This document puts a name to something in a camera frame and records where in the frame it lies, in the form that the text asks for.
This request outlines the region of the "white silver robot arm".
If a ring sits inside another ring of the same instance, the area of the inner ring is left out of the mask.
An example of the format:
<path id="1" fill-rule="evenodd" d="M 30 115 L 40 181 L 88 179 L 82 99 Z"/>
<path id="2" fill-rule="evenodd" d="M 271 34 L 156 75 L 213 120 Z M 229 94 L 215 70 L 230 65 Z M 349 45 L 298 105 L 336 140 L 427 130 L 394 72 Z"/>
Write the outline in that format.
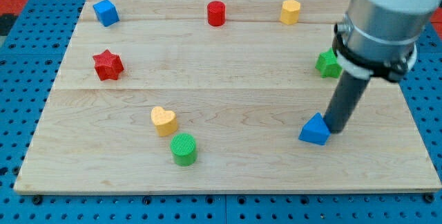
<path id="1" fill-rule="evenodd" d="M 339 65 L 359 80 L 400 81 L 417 60 L 416 41 L 441 0 L 351 0 L 334 27 Z"/>

